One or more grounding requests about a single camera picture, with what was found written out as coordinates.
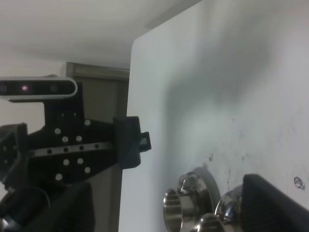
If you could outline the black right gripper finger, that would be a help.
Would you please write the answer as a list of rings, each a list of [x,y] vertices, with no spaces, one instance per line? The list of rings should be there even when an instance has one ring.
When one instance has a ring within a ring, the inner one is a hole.
[[[0,182],[7,190],[28,185],[27,124],[4,125],[0,128]]]
[[[309,211],[257,174],[243,178],[240,223],[245,232],[307,232]]]
[[[115,144],[121,169],[136,168],[141,164],[140,154],[152,149],[149,132],[142,132],[137,116],[115,118]]]

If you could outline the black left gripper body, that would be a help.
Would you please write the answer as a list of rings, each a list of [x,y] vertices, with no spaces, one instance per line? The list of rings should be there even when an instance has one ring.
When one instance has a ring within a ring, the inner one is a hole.
[[[85,181],[118,162],[112,123],[84,116],[83,87],[67,99],[44,100],[45,125],[29,135],[31,182]]]

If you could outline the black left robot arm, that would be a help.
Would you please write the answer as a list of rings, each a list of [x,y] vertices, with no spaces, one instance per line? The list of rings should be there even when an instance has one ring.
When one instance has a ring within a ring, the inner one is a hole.
[[[86,119],[83,89],[68,77],[1,78],[0,96],[13,103],[41,102],[45,125],[0,128],[0,202],[3,232],[92,232],[95,212],[87,180],[118,164],[137,167],[151,149],[136,116],[111,123]]]

